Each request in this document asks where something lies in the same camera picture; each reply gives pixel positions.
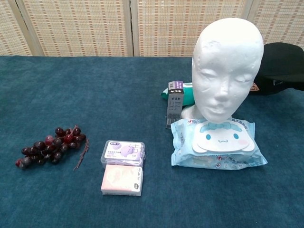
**mannequin face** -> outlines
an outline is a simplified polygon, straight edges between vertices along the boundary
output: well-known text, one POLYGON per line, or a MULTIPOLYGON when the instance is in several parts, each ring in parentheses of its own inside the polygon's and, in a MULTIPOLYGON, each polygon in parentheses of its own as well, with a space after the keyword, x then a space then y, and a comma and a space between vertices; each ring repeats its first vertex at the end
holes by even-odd
POLYGON ((243 42, 244 36, 228 38, 228 42, 220 34, 210 38, 203 32, 199 37, 192 59, 193 93, 197 108, 208 121, 225 121, 247 97, 264 46, 259 31, 254 32, 258 32, 258 43, 243 42))

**cartoon character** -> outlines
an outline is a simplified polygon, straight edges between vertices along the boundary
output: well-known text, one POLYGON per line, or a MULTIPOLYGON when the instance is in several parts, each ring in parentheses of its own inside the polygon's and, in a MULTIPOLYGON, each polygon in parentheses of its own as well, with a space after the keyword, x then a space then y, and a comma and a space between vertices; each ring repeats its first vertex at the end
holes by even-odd
POLYGON ((250 152, 255 144, 240 123, 227 120, 221 124, 203 122, 194 130, 192 148, 195 152, 250 152))

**pink package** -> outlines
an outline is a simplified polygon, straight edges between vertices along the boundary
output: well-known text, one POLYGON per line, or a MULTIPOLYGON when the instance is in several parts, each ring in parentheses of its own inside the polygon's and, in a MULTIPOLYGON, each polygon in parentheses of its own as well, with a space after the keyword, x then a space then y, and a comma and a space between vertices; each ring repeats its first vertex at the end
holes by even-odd
POLYGON ((140 166, 110 165, 104 171, 103 195, 141 196, 143 169, 140 166))

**blue wet wipes pack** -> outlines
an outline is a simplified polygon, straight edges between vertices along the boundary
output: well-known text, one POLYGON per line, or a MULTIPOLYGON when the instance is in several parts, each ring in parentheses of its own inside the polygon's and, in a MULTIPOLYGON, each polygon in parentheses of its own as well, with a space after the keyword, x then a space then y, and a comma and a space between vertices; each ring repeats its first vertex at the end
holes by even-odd
POLYGON ((231 118, 222 124, 180 119, 171 124, 172 166, 240 170, 267 164, 258 148, 255 124, 231 118))

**black cap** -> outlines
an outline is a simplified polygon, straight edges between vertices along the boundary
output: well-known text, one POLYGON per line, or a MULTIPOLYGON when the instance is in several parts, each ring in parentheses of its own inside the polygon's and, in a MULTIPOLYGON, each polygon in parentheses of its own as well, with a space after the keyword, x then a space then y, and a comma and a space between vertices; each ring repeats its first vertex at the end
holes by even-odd
POLYGON ((256 81, 262 78, 283 82, 304 82, 302 48, 287 43, 264 45, 264 55, 256 81))

